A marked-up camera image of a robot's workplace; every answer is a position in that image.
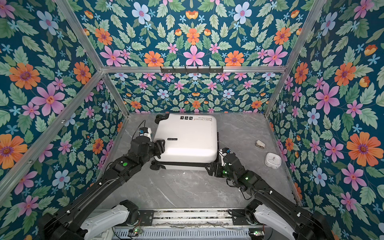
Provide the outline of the white hard-shell suitcase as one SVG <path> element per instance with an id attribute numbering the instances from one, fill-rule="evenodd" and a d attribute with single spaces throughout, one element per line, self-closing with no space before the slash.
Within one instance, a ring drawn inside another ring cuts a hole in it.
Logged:
<path id="1" fill-rule="evenodd" d="M 218 158 L 217 120 L 211 115 L 157 115 L 154 140 L 165 141 L 165 151 L 150 169 L 204 171 Z"/>

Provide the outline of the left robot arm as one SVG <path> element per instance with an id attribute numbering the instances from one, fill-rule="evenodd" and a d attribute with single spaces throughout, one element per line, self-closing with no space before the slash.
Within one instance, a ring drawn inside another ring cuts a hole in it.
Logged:
<path id="1" fill-rule="evenodd" d="M 144 164 L 165 152 L 165 140 L 151 139 L 150 132 L 131 141 L 126 155 L 113 161 L 99 180 L 76 200 L 55 214 L 44 214 L 38 221 L 42 240 L 90 240 L 107 229 L 127 220 L 129 202 L 117 206 L 111 216 L 89 215 L 115 190 L 140 172 Z"/>

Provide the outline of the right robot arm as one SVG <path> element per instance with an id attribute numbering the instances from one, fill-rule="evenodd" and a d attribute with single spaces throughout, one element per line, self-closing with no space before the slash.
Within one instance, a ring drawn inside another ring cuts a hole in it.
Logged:
<path id="1" fill-rule="evenodd" d="M 245 208 L 249 223 L 271 227 L 289 240 L 332 240 L 334 235 L 326 218 L 289 201 L 261 176 L 247 170 L 230 149 L 218 151 L 218 161 L 206 164 L 210 176 L 225 178 L 242 194 L 251 197 Z"/>

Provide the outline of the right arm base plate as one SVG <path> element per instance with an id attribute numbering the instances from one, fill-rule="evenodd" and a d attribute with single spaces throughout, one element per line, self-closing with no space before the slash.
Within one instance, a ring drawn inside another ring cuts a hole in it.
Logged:
<path id="1" fill-rule="evenodd" d="M 231 216 L 234 226 L 256 226 L 259 224 L 257 221 L 249 220 L 243 209 L 230 209 L 228 214 Z"/>

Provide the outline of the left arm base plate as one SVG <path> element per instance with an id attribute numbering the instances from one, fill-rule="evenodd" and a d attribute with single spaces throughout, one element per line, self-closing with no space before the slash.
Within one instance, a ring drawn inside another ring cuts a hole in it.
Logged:
<path id="1" fill-rule="evenodd" d="M 129 214 L 128 219 L 119 224 L 120 227 L 138 227 L 151 226 L 154 220 L 154 210 L 137 210 L 132 215 Z"/>

